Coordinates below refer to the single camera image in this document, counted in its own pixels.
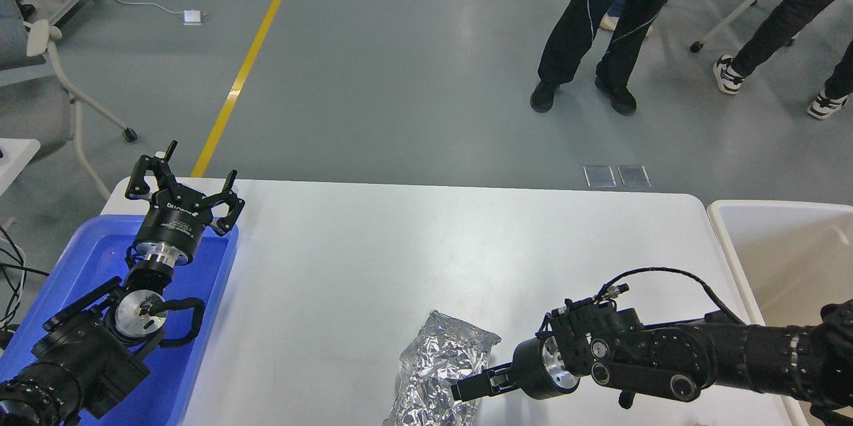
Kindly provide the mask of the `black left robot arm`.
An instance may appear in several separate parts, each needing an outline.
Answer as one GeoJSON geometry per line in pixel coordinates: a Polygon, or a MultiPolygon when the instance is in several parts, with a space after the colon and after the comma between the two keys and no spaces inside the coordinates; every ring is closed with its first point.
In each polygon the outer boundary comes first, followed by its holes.
{"type": "Polygon", "coordinates": [[[77,425],[82,411],[96,418],[116,407],[149,375],[143,360],[156,347],[186,346],[201,332],[205,302],[166,299],[177,266],[190,264],[203,233],[223,237],[246,202],[229,171],[213,195],[180,183],[169,161],[143,155],[125,196],[149,210],[128,247],[128,274],[112,277],[43,323],[34,362],[2,383],[3,425],[77,425]]]}

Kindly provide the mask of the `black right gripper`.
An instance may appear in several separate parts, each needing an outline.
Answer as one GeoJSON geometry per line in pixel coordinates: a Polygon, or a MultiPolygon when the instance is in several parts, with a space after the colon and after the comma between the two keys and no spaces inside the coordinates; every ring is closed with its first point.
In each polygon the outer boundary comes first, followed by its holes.
{"type": "Polygon", "coordinates": [[[556,340],[532,338],[521,342],[514,350],[511,363],[503,363],[479,374],[469,375],[451,385],[454,401],[475,401],[515,391],[544,401],[570,395],[578,389],[580,378],[568,371],[556,340]]]}

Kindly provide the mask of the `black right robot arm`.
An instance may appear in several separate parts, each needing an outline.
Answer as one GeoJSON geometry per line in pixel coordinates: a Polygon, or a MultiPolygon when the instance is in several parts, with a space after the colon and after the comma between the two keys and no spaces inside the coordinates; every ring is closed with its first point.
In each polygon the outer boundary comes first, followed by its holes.
{"type": "Polygon", "coordinates": [[[749,325],[703,285],[717,310],[703,319],[643,325],[616,298],[630,289],[618,277],[595,295],[546,313],[530,340],[508,363],[451,387],[455,401],[494,397],[517,389],[534,399],[569,395],[588,375],[619,390],[619,405],[636,395],[691,402],[713,385],[792,397],[810,404],[826,425],[850,425],[851,302],[820,309],[816,326],[749,325]]]}

